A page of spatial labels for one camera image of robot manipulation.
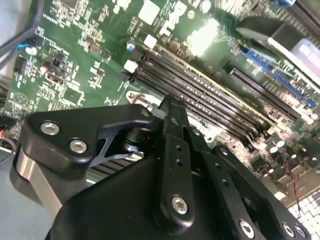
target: microchip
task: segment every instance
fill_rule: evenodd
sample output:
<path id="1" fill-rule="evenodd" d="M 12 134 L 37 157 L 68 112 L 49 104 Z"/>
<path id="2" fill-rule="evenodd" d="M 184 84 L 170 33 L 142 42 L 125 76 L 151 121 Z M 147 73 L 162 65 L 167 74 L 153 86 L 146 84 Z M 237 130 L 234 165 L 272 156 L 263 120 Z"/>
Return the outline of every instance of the microchip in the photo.
<path id="1" fill-rule="evenodd" d="M 97 69 L 96 74 L 99 75 L 100 77 L 104 77 L 105 76 L 105 71 L 103 69 Z"/>
<path id="2" fill-rule="evenodd" d="M 99 54 L 100 53 L 100 46 L 96 43 L 92 44 L 90 47 L 90 53 Z"/>
<path id="3" fill-rule="evenodd" d="M 263 10 L 264 10 L 264 7 L 261 6 L 259 3 L 257 3 L 252 9 L 252 11 L 258 15 L 261 14 Z"/>
<path id="4" fill-rule="evenodd" d="M 94 40 L 89 36 L 85 38 L 85 41 L 88 42 L 90 45 L 94 43 Z"/>
<path id="5" fill-rule="evenodd" d="M 169 48 L 172 50 L 172 52 L 177 52 L 180 49 L 181 44 L 175 40 L 172 40 L 172 42 L 169 45 Z"/>
<path id="6" fill-rule="evenodd" d="M 18 74 L 25 73 L 26 67 L 27 67 L 28 60 L 22 56 L 19 56 L 15 60 L 14 64 L 14 72 Z"/>
<path id="7" fill-rule="evenodd" d="M 72 9 L 74 9 L 78 3 L 78 0 L 60 0 L 60 1 Z"/>
<path id="8" fill-rule="evenodd" d="M 110 58 L 110 52 L 108 50 L 103 50 L 101 53 L 101 57 L 105 60 L 108 60 Z"/>

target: small black component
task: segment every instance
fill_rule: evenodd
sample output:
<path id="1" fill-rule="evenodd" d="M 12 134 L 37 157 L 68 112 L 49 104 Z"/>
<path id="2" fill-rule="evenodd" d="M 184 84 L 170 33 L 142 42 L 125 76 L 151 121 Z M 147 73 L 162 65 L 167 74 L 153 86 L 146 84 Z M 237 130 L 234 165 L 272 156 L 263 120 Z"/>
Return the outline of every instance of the small black component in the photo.
<path id="1" fill-rule="evenodd" d="M 60 68 L 62 64 L 64 64 L 67 61 L 67 56 L 64 55 L 62 52 L 57 52 L 54 56 L 54 59 L 52 61 L 52 65 L 56 66 L 57 68 Z"/>
<path id="2" fill-rule="evenodd" d="M 77 6 L 78 0 L 61 0 L 61 2 L 74 9 Z"/>
<path id="3" fill-rule="evenodd" d="M 110 52 L 108 50 L 103 50 L 101 52 L 101 57 L 105 60 L 108 60 L 110 58 Z"/>
<path id="4" fill-rule="evenodd" d="M 264 7 L 261 6 L 259 3 L 257 3 L 252 9 L 252 11 L 258 15 L 261 14 L 263 10 L 264 10 Z"/>
<path id="5" fill-rule="evenodd" d="M 29 37 L 25 42 L 23 42 L 24 44 L 29 44 L 30 47 L 39 47 L 42 46 L 44 44 L 44 38 L 37 35 L 37 34 L 33 34 L 31 37 Z"/>
<path id="6" fill-rule="evenodd" d="M 5 130 L 11 128 L 17 122 L 16 119 L 9 116 L 0 116 L 0 129 Z"/>
<path id="7" fill-rule="evenodd" d="M 97 69 L 96 74 L 99 75 L 100 77 L 104 77 L 105 71 L 99 68 L 99 69 Z"/>
<path id="8" fill-rule="evenodd" d="M 94 43 L 94 40 L 90 36 L 87 36 L 85 41 L 87 41 L 90 45 Z"/>
<path id="9" fill-rule="evenodd" d="M 15 60 L 13 71 L 18 74 L 24 74 L 28 60 L 22 56 L 18 56 Z"/>
<path id="10" fill-rule="evenodd" d="M 205 66 L 204 72 L 206 75 L 209 75 L 209 76 L 211 76 L 215 73 L 215 71 L 213 71 L 212 67 L 210 67 L 210 66 Z"/>

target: screw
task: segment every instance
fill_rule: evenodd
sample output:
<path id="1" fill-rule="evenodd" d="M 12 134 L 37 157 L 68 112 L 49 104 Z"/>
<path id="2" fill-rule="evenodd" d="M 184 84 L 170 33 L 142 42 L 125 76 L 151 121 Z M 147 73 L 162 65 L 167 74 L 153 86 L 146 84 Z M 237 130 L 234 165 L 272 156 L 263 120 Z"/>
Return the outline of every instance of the screw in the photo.
<path id="1" fill-rule="evenodd" d="M 44 134 L 48 134 L 48 135 L 56 135 L 57 133 L 60 132 L 60 127 L 53 122 L 42 123 L 40 126 L 40 129 Z"/>
<path id="2" fill-rule="evenodd" d="M 227 156 L 228 155 L 228 151 L 224 148 L 221 148 L 220 151 L 223 153 L 223 155 Z"/>
<path id="3" fill-rule="evenodd" d="M 186 214 L 188 211 L 188 205 L 185 200 L 183 200 L 179 196 L 174 196 L 172 198 L 172 207 L 176 210 L 179 214 Z"/>
<path id="4" fill-rule="evenodd" d="M 282 226 L 283 226 L 285 232 L 286 232 L 290 237 L 292 237 L 292 238 L 295 237 L 294 231 L 291 229 L 291 227 L 288 226 L 288 224 L 286 224 L 286 223 L 284 222 L 284 223 L 282 223 Z"/>
<path id="5" fill-rule="evenodd" d="M 197 135 L 197 136 L 200 136 L 200 132 L 199 132 L 199 130 L 198 129 L 196 129 L 196 128 L 194 128 L 193 129 L 193 132 L 195 133 L 195 135 Z"/>
<path id="6" fill-rule="evenodd" d="M 72 140 L 70 142 L 70 149 L 77 154 L 82 154 L 87 151 L 87 144 L 82 140 Z"/>
<path id="7" fill-rule="evenodd" d="M 146 110 L 142 110 L 141 113 L 143 116 L 149 117 L 149 113 Z"/>
<path id="8" fill-rule="evenodd" d="M 171 122 L 173 122 L 175 125 L 179 125 L 179 122 L 177 119 L 175 119 L 174 117 L 171 118 Z"/>
<path id="9" fill-rule="evenodd" d="M 302 229 L 301 227 L 299 227 L 297 224 L 294 225 L 294 227 L 295 227 L 295 229 L 298 231 L 298 233 L 300 233 L 300 235 L 301 235 L 302 237 L 304 237 L 304 238 L 307 237 L 305 231 L 303 231 L 303 229 Z"/>
<path id="10" fill-rule="evenodd" d="M 245 220 L 240 220 L 239 221 L 239 226 L 241 231 L 249 238 L 249 239 L 254 239 L 255 237 L 255 232 L 252 228 L 252 226 L 247 223 Z"/>

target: electrolytic capacitor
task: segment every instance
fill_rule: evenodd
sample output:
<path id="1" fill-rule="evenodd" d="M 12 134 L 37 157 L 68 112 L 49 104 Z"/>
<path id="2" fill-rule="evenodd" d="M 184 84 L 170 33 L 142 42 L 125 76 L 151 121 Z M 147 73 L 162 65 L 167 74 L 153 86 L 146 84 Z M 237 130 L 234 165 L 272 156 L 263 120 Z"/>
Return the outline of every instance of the electrolytic capacitor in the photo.
<path id="1" fill-rule="evenodd" d="M 291 159 L 295 159 L 297 157 L 297 154 L 295 153 L 295 151 L 290 146 L 287 146 L 285 148 L 285 151 L 286 151 L 286 153 L 289 155 L 289 157 Z"/>

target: capacitor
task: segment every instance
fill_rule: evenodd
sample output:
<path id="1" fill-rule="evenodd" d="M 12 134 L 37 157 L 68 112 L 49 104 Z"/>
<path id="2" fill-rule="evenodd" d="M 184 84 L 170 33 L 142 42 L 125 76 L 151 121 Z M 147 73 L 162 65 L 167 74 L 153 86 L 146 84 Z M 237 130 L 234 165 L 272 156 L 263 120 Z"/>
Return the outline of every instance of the capacitor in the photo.
<path id="1" fill-rule="evenodd" d="M 305 148 L 299 149 L 297 151 L 297 155 L 304 161 L 308 161 L 310 159 L 310 155 Z"/>
<path id="2" fill-rule="evenodd" d="M 280 137 L 276 137 L 274 140 L 273 140 L 274 144 L 278 147 L 278 148 L 282 148 L 286 142 L 283 141 Z"/>
<path id="3" fill-rule="evenodd" d="M 127 43 L 126 43 L 126 50 L 129 52 L 129 53 L 132 53 L 136 48 L 136 43 L 135 41 L 133 40 L 129 40 Z"/>
<path id="4" fill-rule="evenodd" d="M 26 47 L 25 52 L 31 56 L 35 56 L 38 53 L 37 49 L 34 46 L 33 47 Z"/>
<path id="5" fill-rule="evenodd" d="M 291 159 L 295 159 L 297 157 L 297 154 L 295 153 L 295 151 L 290 146 L 287 146 L 285 148 L 285 151 L 286 151 L 286 153 L 289 155 L 289 157 Z"/>
<path id="6" fill-rule="evenodd" d="M 270 142 L 267 146 L 266 146 L 266 150 L 271 153 L 274 154 L 276 152 L 278 152 L 279 148 L 273 143 Z"/>

